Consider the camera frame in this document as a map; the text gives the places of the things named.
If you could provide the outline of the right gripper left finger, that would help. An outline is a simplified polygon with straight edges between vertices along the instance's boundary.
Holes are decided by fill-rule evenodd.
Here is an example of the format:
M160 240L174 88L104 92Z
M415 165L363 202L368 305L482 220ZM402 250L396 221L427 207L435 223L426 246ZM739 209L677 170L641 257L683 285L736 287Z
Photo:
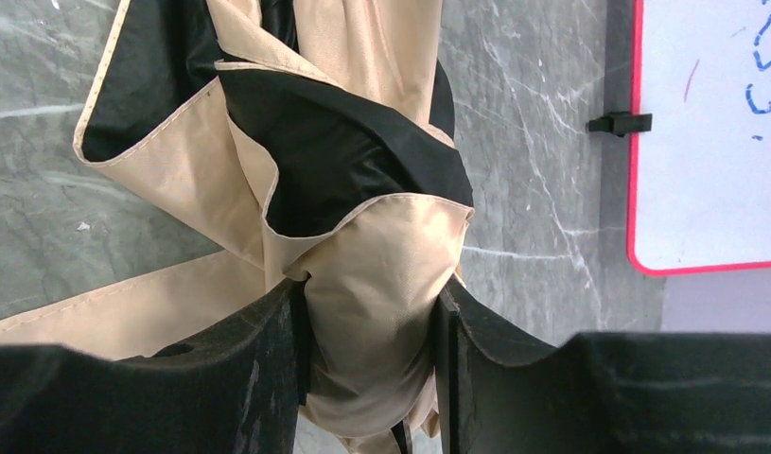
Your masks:
M286 280L150 357L0 346L0 453L290 453L309 341Z

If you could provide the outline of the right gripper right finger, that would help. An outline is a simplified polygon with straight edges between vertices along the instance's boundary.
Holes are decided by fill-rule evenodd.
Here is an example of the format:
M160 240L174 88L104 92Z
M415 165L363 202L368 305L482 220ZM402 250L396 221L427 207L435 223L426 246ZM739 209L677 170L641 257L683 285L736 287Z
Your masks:
M771 335L585 332L555 347L456 279L432 333L447 453L771 453Z

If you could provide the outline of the beige and black umbrella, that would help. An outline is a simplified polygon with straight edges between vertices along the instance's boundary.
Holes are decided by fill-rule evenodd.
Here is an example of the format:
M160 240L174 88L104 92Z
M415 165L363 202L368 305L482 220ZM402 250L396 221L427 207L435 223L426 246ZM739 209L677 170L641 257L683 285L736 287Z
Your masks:
M355 453L437 431L430 314L472 189L438 1L123 1L73 136L216 253L0 321L0 346L150 357L304 287L306 415Z

